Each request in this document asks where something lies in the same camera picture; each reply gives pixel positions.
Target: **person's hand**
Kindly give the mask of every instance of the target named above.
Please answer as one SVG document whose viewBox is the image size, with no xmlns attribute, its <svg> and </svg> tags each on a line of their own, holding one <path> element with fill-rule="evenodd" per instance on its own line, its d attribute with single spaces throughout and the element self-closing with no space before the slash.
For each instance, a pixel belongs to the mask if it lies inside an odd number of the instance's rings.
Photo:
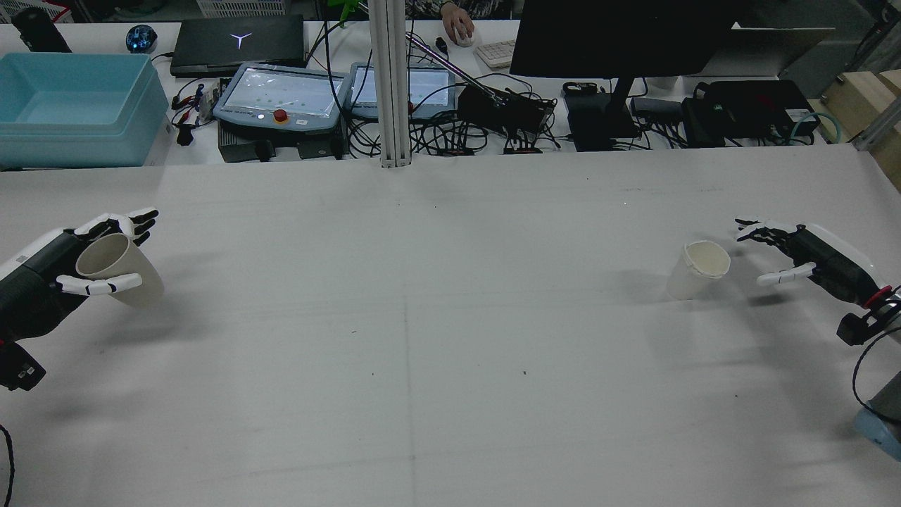
<svg viewBox="0 0 901 507">
<path fill-rule="evenodd" d="M 469 13 L 465 9 L 457 7 L 453 2 L 445 2 L 441 6 L 441 22 L 444 23 L 444 31 L 454 44 L 459 44 L 457 34 L 466 34 L 471 39 L 476 25 L 469 19 Z"/>
</svg>

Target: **paper cup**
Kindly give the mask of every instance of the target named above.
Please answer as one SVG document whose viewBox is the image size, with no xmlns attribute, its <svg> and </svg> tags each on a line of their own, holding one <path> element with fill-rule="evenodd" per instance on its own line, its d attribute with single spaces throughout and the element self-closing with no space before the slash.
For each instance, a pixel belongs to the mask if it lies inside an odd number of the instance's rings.
<svg viewBox="0 0 901 507">
<path fill-rule="evenodd" d="M 690 300 L 729 271 L 729 254 L 712 241 L 682 247 L 676 267 L 667 280 L 667 293 L 676 300 Z"/>
<path fill-rule="evenodd" d="M 94 241 L 75 262 L 75 271 L 89 280 L 102 280 L 136 272 L 143 283 L 134 289 L 110 294 L 126 305 L 143 308 L 163 295 L 163 280 L 138 245 L 124 234 L 105 235 Z"/>
</svg>

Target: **monitor stand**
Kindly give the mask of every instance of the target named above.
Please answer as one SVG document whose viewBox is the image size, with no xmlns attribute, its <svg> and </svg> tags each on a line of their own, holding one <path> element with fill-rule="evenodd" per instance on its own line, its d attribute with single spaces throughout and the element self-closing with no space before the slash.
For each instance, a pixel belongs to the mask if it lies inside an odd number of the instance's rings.
<svg viewBox="0 0 901 507">
<path fill-rule="evenodd" d="M 639 136 L 625 101 L 635 78 L 616 80 L 612 94 L 565 96 L 569 131 L 577 152 L 609 152 L 616 138 Z"/>
</svg>

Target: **robot finger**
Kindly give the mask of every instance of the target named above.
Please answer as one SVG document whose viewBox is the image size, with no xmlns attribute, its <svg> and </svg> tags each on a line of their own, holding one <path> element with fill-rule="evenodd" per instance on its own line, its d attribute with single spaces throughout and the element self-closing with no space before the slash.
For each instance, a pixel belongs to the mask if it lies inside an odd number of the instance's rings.
<svg viewBox="0 0 901 507">
<path fill-rule="evenodd" d="M 158 216 L 159 210 L 155 207 L 145 207 L 143 209 L 137 209 L 127 214 L 127 217 L 130 218 L 136 226 L 152 220 L 153 218 L 156 218 Z"/>
<path fill-rule="evenodd" d="M 738 230 L 742 230 L 747 226 L 752 226 L 754 224 L 759 224 L 760 222 L 765 222 L 766 218 L 758 217 L 757 215 L 739 215 L 735 218 L 735 223 L 738 224 Z"/>
<path fill-rule="evenodd" d="M 143 235 L 144 233 L 146 233 L 146 232 L 148 231 L 148 229 L 150 229 L 151 227 L 153 227 L 154 225 L 156 225 L 156 223 L 157 223 L 156 220 L 151 219 L 151 220 L 149 220 L 149 221 L 147 221 L 147 222 L 144 222 L 143 224 L 140 224 L 140 225 L 135 226 L 135 227 L 134 227 L 134 235 L 135 235 L 136 237 L 140 237 L 141 235 Z"/>
<path fill-rule="evenodd" d="M 751 223 L 739 229 L 738 234 L 735 235 L 735 241 L 744 241 L 746 239 L 760 241 L 761 238 L 769 235 L 770 231 L 768 227 L 761 223 Z"/>
<path fill-rule="evenodd" d="M 90 222 L 84 224 L 83 226 L 75 229 L 73 234 L 77 236 L 79 239 L 85 240 L 94 240 L 98 237 L 106 234 L 110 230 L 110 214 L 103 213 L 103 215 L 94 218 Z"/>
<path fill-rule="evenodd" d="M 797 226 L 784 224 L 782 222 L 777 222 L 776 220 L 769 220 L 757 215 L 739 215 L 735 218 L 735 222 L 738 224 L 739 230 L 743 230 L 744 228 L 750 226 L 763 226 L 767 229 L 772 229 L 774 231 L 779 231 L 786 234 L 793 233 L 797 230 Z"/>
<path fill-rule="evenodd" d="M 146 233 L 144 233 L 144 234 L 142 234 L 142 235 L 140 235 L 140 236 L 134 238 L 134 244 L 135 244 L 136 246 L 141 246 L 141 245 L 144 244 L 144 242 L 147 241 L 148 239 L 150 239 L 150 231 L 148 231 L 148 232 L 146 232 Z"/>
<path fill-rule="evenodd" d="M 798 278 L 810 278 L 816 270 L 816 263 L 804 263 L 790 270 L 780 272 L 768 272 L 757 277 L 757 284 L 761 287 L 776 285 L 777 283 L 785 283 L 794 281 Z"/>
<path fill-rule="evenodd" d="M 67 294 L 97 296 L 133 289 L 140 286 L 143 283 L 143 279 L 138 273 L 124 274 L 105 280 L 86 280 L 61 274 L 57 277 L 56 282 L 59 289 Z"/>
</svg>

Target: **white keyboard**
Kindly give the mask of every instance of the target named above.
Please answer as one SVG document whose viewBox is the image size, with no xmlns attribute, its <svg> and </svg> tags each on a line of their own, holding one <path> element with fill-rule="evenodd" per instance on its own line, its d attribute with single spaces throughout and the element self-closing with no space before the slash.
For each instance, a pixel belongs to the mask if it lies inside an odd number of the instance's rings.
<svg viewBox="0 0 901 507">
<path fill-rule="evenodd" d="M 476 54 L 492 69 L 510 67 L 513 59 L 513 47 L 516 40 L 482 44 L 476 48 Z"/>
</svg>

